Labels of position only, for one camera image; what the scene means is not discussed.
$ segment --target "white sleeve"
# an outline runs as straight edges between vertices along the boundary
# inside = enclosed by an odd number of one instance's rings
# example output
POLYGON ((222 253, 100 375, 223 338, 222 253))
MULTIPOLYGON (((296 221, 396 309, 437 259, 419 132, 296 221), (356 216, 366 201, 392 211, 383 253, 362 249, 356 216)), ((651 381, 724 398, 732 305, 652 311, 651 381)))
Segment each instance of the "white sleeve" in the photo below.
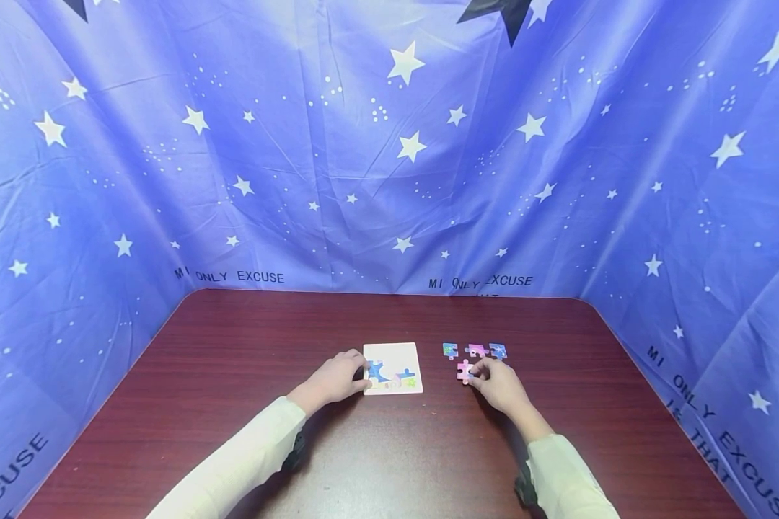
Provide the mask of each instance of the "white sleeve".
POLYGON ((620 519, 586 462, 563 436, 528 443, 537 501, 548 519, 620 519))
POLYGON ((280 470, 306 413, 282 396, 173 487, 148 519, 224 519, 280 470))

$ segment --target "partially assembled puzzle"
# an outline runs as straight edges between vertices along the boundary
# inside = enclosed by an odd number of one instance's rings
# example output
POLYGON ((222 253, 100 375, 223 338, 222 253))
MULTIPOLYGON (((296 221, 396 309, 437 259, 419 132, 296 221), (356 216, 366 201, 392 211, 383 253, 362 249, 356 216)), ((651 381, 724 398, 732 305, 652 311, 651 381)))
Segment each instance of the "partially assembled puzzle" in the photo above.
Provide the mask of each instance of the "partially assembled puzzle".
POLYGON ((364 357, 369 363, 364 378, 372 381, 364 394, 423 393, 414 342, 367 344, 364 357))

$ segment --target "hand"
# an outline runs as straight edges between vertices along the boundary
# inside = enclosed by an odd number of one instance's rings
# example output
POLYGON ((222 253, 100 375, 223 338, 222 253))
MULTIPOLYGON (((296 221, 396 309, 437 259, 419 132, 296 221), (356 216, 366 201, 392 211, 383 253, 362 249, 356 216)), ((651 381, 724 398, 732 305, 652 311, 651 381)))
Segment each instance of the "hand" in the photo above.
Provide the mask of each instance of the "hand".
POLYGON ((494 408, 508 415, 525 443, 554 433, 548 422, 531 404, 522 382, 511 366, 502 360, 485 357, 476 362, 470 372, 475 376, 470 379, 470 385, 478 389, 494 408))
POLYGON ((307 416, 312 416, 326 404, 340 402, 372 387, 372 382, 368 379, 352 379, 359 368, 368 367, 369 363, 360 351, 341 351, 326 360, 306 382, 287 394, 286 398, 299 405, 307 416))
POLYGON ((476 362, 470 372, 475 376, 470 379, 470 385, 478 389, 493 408, 502 411, 511 420, 520 411, 532 406, 516 372, 502 360, 485 357, 476 362))

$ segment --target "dark red table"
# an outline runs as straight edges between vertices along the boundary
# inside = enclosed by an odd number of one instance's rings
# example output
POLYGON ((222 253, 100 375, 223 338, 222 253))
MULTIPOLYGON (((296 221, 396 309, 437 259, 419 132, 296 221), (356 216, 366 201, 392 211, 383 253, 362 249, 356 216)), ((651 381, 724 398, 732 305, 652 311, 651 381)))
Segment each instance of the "dark red table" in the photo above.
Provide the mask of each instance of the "dark red table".
POLYGON ((528 517, 512 490, 524 449, 456 381, 444 341, 508 346, 529 396, 624 519, 744 517, 586 303, 205 290, 173 314, 22 519, 143 518, 325 358, 405 341, 418 344, 424 393, 325 409, 307 425, 307 465, 275 475, 232 518, 528 517))

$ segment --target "blue star backdrop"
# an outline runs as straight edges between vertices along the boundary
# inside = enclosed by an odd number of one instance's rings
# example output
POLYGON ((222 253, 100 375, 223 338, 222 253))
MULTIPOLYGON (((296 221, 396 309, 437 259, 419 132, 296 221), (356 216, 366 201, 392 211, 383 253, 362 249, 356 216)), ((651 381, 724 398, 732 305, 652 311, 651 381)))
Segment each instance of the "blue star backdrop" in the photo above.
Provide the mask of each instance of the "blue star backdrop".
POLYGON ((0 0, 0 518, 215 286, 582 298, 779 518, 779 0, 0 0))

